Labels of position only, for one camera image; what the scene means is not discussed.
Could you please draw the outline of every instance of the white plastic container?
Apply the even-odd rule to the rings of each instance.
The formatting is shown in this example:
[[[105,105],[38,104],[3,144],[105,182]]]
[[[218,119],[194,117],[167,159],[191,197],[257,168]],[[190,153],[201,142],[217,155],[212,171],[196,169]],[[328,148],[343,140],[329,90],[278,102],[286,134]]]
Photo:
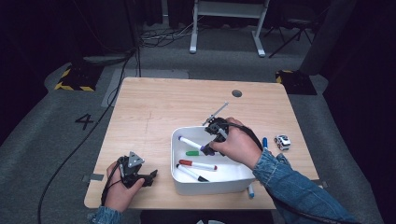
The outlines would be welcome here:
[[[219,153],[216,153],[215,156],[186,156],[187,151],[197,149],[179,141],[180,136],[202,146],[215,138],[215,135],[205,132],[204,126],[179,128],[172,133],[171,173],[178,194],[200,195],[238,192],[246,190],[248,185],[254,181],[255,176],[249,168],[242,163],[232,161],[228,157],[223,157]],[[218,169],[207,171],[185,166],[209,181],[199,182],[176,168],[179,160],[213,164],[217,165]]]

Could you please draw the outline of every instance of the green marker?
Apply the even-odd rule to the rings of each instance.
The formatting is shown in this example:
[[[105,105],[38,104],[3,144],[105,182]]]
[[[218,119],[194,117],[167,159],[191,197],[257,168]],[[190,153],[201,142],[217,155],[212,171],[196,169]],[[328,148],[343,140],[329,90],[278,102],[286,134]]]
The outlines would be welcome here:
[[[186,156],[204,156],[204,152],[202,151],[187,151]]]

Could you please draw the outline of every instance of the denim sleeve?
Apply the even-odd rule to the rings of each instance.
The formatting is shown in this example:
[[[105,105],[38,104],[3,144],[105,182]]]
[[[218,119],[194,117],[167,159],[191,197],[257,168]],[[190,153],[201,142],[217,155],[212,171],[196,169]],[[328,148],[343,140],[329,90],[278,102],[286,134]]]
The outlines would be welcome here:
[[[96,214],[89,214],[88,220],[90,224],[119,224],[121,213],[117,210],[100,206]]]
[[[283,154],[275,158],[268,151],[264,151],[253,174],[277,199],[300,212],[338,221],[355,221],[326,190],[293,171]],[[276,204],[276,209],[287,223],[317,223],[297,216],[279,204]]]

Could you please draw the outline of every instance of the person's left hand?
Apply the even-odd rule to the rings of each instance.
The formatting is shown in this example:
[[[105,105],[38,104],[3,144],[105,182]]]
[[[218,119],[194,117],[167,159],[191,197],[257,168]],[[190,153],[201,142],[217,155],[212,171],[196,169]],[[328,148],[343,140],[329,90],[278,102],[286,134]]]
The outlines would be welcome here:
[[[113,170],[114,166],[116,166],[116,165],[117,165],[117,163],[113,162],[107,168],[107,177],[110,176],[111,171]],[[116,169],[116,172],[114,172],[113,177],[110,180],[109,186],[111,186],[113,183],[116,183],[117,181],[120,181],[120,179],[121,179],[120,167],[118,167]],[[105,207],[115,209],[122,213],[123,211],[125,211],[128,208],[129,204],[132,201],[132,198],[142,188],[144,183],[145,183],[145,179],[140,178],[129,189],[127,189],[122,184],[122,182],[118,182],[117,184],[113,185],[111,188],[108,189]]]

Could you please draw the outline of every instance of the red marker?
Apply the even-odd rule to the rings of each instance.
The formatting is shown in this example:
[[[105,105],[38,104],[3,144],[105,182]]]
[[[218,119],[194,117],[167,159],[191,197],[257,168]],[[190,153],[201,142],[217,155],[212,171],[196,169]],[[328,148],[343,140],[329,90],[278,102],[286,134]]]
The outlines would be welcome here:
[[[187,165],[190,167],[196,167],[196,168],[201,168],[201,169],[206,169],[206,170],[212,170],[212,171],[218,170],[217,165],[204,164],[204,163],[200,163],[200,162],[180,160],[180,161],[178,161],[178,163],[180,163],[182,165]]]

